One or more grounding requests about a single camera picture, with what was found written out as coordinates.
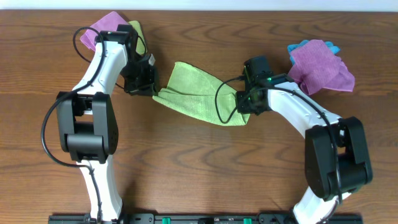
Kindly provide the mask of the green microfiber cloth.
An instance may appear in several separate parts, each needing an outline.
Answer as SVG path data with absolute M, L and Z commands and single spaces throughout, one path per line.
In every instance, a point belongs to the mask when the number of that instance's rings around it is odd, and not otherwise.
M 181 114 L 220 126 L 244 126 L 249 120 L 248 114 L 233 112 L 234 88 L 185 62 L 175 62 L 167 86 L 152 99 Z

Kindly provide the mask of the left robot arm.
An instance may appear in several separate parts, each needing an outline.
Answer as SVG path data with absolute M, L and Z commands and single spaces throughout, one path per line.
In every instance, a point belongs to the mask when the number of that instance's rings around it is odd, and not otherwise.
M 123 201 L 113 167 L 119 129 L 111 95 L 119 77 L 128 95 L 158 94 L 155 58 L 137 49 L 143 42 L 130 24 L 97 32 L 95 54 L 85 75 L 72 91 L 61 91 L 52 106 L 61 148 L 70 155 L 70 166 L 81 170 L 90 198 L 91 210 L 82 223 L 121 222 Z

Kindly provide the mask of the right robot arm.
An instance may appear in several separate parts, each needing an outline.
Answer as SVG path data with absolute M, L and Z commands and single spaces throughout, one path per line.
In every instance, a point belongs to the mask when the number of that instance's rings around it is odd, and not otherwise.
M 344 199 L 373 179 L 362 122 L 342 118 L 308 97 L 286 74 L 242 75 L 245 89 L 236 94 L 237 111 L 259 115 L 275 111 L 305 140 L 308 188 L 282 223 L 342 222 L 334 216 Z

